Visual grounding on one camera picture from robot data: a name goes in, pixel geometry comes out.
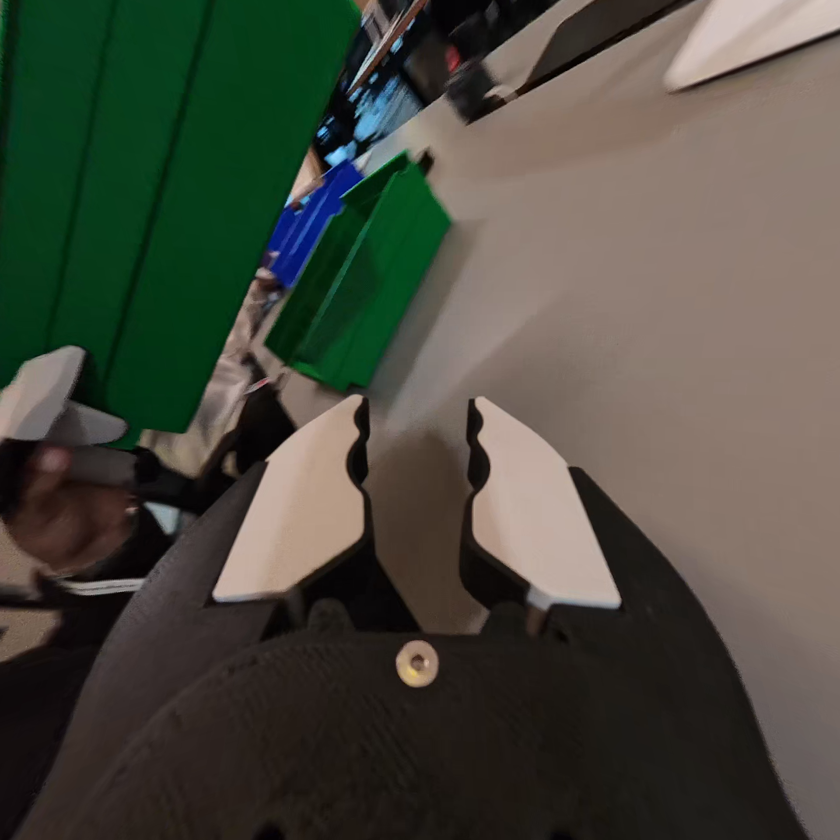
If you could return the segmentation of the grey desk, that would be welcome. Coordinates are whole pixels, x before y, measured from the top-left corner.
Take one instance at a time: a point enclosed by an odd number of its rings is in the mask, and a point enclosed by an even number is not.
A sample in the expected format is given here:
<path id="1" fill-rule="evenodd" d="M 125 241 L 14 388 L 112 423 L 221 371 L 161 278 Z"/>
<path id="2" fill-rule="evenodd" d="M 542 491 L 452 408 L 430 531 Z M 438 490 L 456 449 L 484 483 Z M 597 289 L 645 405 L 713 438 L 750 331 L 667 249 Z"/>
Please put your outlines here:
<path id="1" fill-rule="evenodd" d="M 438 636 L 431 688 L 396 677 L 395 634 L 298 633 L 213 667 L 152 729 L 173 770 L 137 782 L 105 837 L 838 836 L 838 38 L 687 98 L 659 72 L 700 15 L 663 19 L 499 112 L 493 152 L 558 118 L 575 152 L 531 173 L 433 176 L 450 230 L 374 386 L 371 473 L 385 565 L 426 628 L 474 617 L 455 566 L 467 397 L 495 397 L 579 466 L 621 573 L 687 578 L 721 664 L 631 677 L 686 690 L 709 760 L 674 751 L 675 700 L 589 688 L 583 640 Z"/>

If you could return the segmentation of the white metal stand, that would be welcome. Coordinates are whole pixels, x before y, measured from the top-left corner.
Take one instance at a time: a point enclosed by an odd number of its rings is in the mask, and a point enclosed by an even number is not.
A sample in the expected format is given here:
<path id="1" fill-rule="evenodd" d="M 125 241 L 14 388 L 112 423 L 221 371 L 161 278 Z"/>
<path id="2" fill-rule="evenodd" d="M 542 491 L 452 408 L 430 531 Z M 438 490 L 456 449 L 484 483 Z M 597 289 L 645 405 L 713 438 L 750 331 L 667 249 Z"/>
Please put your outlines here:
<path id="1" fill-rule="evenodd" d="M 838 35 L 838 1 L 713 1 L 664 76 L 683 91 Z"/>

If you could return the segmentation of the person's left forearm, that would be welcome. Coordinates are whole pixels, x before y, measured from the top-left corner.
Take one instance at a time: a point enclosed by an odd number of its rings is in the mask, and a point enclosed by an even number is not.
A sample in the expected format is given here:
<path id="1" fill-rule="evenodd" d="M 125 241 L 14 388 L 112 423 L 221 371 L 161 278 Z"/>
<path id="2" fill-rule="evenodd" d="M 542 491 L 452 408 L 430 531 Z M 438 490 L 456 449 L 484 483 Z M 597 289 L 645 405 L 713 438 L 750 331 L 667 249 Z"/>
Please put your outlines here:
<path id="1" fill-rule="evenodd" d="M 83 682 L 94 655 L 154 566 L 172 546 L 146 507 L 138 510 L 126 543 L 107 559 L 72 574 L 35 574 L 36 614 L 56 613 L 46 640 L 2 663 L 2 724 L 62 705 Z"/>

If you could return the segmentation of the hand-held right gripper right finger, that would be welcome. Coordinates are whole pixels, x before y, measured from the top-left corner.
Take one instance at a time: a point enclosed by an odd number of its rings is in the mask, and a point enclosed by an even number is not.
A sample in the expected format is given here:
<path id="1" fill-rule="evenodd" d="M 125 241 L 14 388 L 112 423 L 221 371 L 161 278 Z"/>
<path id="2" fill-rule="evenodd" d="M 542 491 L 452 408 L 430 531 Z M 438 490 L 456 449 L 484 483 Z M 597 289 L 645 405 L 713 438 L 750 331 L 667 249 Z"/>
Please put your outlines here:
<path id="1" fill-rule="evenodd" d="M 531 636 L 555 607 L 618 611 L 620 591 L 566 460 L 484 396 L 469 401 L 466 439 L 467 592 L 489 610 L 520 604 Z"/>

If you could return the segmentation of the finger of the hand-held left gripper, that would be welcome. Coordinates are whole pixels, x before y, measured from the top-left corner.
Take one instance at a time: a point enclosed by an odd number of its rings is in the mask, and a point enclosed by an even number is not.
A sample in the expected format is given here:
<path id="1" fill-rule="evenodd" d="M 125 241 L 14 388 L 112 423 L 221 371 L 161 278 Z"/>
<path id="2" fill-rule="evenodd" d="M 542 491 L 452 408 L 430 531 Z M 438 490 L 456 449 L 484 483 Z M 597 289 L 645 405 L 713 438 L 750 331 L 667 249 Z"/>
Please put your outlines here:
<path id="1" fill-rule="evenodd" d="M 2 391 L 2 443 L 105 445 L 128 432 L 120 417 L 72 399 L 87 356 L 68 345 L 20 366 Z"/>

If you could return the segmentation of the green plastic bin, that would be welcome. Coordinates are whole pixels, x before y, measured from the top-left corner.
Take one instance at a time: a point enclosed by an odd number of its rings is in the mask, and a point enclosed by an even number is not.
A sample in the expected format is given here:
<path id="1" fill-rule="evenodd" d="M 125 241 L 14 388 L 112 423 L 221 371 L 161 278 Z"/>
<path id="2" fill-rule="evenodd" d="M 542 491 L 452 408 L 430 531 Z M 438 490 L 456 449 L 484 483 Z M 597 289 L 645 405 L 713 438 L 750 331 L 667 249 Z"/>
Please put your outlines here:
<path id="1" fill-rule="evenodd" d="M 361 22 L 353 2 L 2 2 L 2 387 L 130 448 L 193 420 Z"/>
<path id="2" fill-rule="evenodd" d="M 342 196 L 264 346 L 337 392 L 365 388 L 451 220 L 407 152 Z"/>

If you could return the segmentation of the black power cube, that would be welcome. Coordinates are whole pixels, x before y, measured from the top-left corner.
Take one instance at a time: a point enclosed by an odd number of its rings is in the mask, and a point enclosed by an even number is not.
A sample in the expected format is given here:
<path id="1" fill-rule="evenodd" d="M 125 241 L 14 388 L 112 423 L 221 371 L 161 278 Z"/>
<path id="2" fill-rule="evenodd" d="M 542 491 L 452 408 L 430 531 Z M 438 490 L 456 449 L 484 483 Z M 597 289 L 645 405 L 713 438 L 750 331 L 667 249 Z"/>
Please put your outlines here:
<path id="1" fill-rule="evenodd" d="M 483 60 L 471 58 L 450 73 L 444 98 L 459 120 L 470 125 L 515 101 L 518 93 L 501 84 Z"/>

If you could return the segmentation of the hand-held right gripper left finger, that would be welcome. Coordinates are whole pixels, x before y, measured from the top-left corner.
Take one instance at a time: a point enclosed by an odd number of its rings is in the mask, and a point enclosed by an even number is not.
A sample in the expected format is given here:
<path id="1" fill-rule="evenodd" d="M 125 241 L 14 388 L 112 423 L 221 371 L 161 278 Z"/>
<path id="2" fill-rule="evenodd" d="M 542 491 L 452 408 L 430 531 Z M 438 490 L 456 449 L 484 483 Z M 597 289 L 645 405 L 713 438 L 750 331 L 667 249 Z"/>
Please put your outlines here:
<path id="1" fill-rule="evenodd" d="M 322 598 L 349 606 L 369 588 L 375 550 L 367 476 L 369 403 L 351 395 L 301 426 L 266 459 L 212 590 L 214 604 Z"/>

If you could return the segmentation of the blue plastic bin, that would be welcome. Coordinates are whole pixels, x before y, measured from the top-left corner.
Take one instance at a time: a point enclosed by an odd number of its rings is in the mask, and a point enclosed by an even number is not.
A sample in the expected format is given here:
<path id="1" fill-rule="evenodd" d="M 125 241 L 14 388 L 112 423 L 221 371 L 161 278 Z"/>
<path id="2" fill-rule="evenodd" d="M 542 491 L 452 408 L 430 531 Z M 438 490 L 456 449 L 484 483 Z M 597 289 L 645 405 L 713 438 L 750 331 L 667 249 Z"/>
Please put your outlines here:
<path id="1" fill-rule="evenodd" d="M 297 284 L 329 220 L 343 209 L 343 195 L 363 180 L 352 161 L 326 172 L 321 185 L 299 209 L 287 205 L 266 247 L 273 260 L 269 270 L 286 290 Z"/>

